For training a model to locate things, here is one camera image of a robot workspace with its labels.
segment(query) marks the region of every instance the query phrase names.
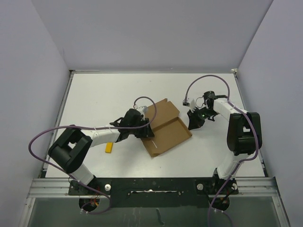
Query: bolt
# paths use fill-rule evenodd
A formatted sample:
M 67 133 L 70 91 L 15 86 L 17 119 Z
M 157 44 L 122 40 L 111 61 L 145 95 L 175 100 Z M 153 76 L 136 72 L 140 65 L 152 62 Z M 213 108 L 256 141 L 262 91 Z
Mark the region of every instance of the bolt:
M 107 191 L 107 192 L 110 191 L 111 188 L 112 188 L 112 186 L 110 186 L 110 184 L 106 184 L 104 187 L 105 191 Z
M 197 185 L 197 189 L 198 189 L 199 191 L 203 190 L 203 184 L 199 183 L 199 184 Z

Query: yellow sponge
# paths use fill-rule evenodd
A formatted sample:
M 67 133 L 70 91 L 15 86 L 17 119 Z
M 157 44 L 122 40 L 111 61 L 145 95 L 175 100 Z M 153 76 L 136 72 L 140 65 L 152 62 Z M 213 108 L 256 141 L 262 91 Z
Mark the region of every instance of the yellow sponge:
M 114 143 L 107 143 L 105 148 L 105 153 L 112 153 Z

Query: cardboard box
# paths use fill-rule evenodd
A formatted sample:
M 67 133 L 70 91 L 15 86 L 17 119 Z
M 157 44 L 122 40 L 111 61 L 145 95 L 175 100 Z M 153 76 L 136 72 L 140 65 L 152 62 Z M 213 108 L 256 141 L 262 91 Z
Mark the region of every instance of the cardboard box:
M 154 138 L 142 139 L 143 145 L 151 157 L 156 157 L 192 136 L 187 126 L 179 118 L 180 111 L 163 99 L 156 103 L 157 116 L 151 123 Z M 153 105 L 148 107 L 145 117 L 151 119 L 155 113 Z

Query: white wall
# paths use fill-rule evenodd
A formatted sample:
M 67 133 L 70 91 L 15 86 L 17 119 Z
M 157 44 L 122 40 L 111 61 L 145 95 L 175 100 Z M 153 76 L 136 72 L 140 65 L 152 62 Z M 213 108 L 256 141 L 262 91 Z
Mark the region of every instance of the white wall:
M 30 0 L 0 1 L 0 226 L 18 225 L 42 164 L 27 145 L 54 125 L 69 71 Z M 45 156 L 50 136 L 35 144 Z
M 72 70 L 226 72 L 272 0 L 32 2 Z
M 303 223 L 303 1 L 274 0 L 239 67 L 249 109 L 260 113 L 263 156 L 292 227 Z

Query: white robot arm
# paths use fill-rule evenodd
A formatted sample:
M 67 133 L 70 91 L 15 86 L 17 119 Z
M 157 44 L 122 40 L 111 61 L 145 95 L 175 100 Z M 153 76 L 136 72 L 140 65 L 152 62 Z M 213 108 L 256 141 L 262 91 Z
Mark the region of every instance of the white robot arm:
M 128 138 L 130 134 L 137 138 L 154 137 L 150 125 L 138 128 L 149 122 L 144 115 L 146 111 L 146 106 L 129 109 L 124 117 L 104 127 L 108 129 L 94 131 L 68 128 L 49 148 L 48 155 L 67 174 L 71 174 L 76 180 L 88 185 L 94 178 L 94 175 L 83 164 L 89 148 L 108 142 L 120 142 Z M 121 129 L 111 129 L 111 125 Z
M 213 91 L 205 92 L 203 95 L 203 108 L 198 108 L 194 99 L 187 99 L 183 105 L 189 106 L 189 126 L 188 129 L 197 129 L 203 126 L 205 120 L 214 121 L 218 114 L 222 115 L 228 122 L 227 145 L 230 151 L 226 153 L 223 162 L 217 167 L 216 173 L 220 179 L 226 180 L 240 160 L 248 158 L 256 150 L 255 140 L 251 128 L 242 115 L 235 110 L 228 102 L 226 96 L 216 96 Z M 260 115 L 242 110 L 251 120 L 257 132 L 259 148 L 262 146 Z

